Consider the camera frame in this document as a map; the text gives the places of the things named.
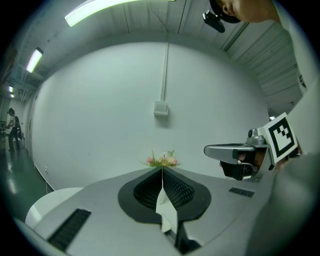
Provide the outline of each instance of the ceiling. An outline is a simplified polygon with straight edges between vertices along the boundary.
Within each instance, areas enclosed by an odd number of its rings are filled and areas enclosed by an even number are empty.
[[[18,89],[16,97],[22,102],[62,58],[76,49],[116,34],[163,31],[155,16],[169,33],[206,41],[248,67],[260,82],[270,115],[288,113],[302,97],[290,36],[273,21],[224,23],[225,33],[218,33],[202,18],[210,9],[209,0],[150,0],[154,14],[144,0],[104,9],[69,27],[65,16],[84,1],[49,0],[17,34],[12,43],[17,56],[6,85]],[[25,67],[36,47],[44,54],[30,74]]]

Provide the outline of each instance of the white table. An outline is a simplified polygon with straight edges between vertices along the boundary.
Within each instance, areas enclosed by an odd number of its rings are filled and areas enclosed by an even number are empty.
[[[33,229],[46,214],[82,189],[83,187],[63,188],[46,194],[31,206],[24,223]]]

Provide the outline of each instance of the ceiling light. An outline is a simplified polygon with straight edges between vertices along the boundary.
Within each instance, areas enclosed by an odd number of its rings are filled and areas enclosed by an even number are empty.
[[[26,67],[27,71],[29,71],[30,73],[34,71],[38,61],[42,57],[42,54],[44,54],[44,52],[39,47],[37,47],[31,56],[28,66]]]
[[[86,17],[99,12],[103,9],[116,6],[119,4],[125,4],[129,2],[142,1],[142,0],[87,0],[80,4],[77,8],[71,11],[64,17],[65,21],[70,27],[73,27],[79,21],[82,21]]]

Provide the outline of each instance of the black camera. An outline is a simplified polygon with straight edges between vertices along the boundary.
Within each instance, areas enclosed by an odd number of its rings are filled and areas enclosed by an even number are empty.
[[[202,16],[203,16],[204,22],[208,24],[210,27],[214,28],[220,33],[224,33],[226,31],[225,26],[223,25],[223,23],[221,22],[217,14],[212,13],[211,11],[208,10]]]

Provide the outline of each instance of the black grille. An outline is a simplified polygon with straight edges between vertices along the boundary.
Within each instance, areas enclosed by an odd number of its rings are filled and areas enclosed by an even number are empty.
[[[162,188],[162,171],[159,170],[149,178],[140,182],[133,191],[140,204],[156,211],[158,195]]]
[[[75,210],[74,213],[48,239],[48,242],[54,247],[65,251],[85,224],[90,214],[91,212],[87,210]]]
[[[232,193],[241,195],[241,196],[248,197],[248,198],[252,198],[255,194],[255,192],[253,192],[253,191],[244,190],[244,189],[237,188],[237,187],[233,187],[229,191]]]
[[[195,189],[169,171],[163,172],[163,189],[175,209],[185,206],[195,197]]]

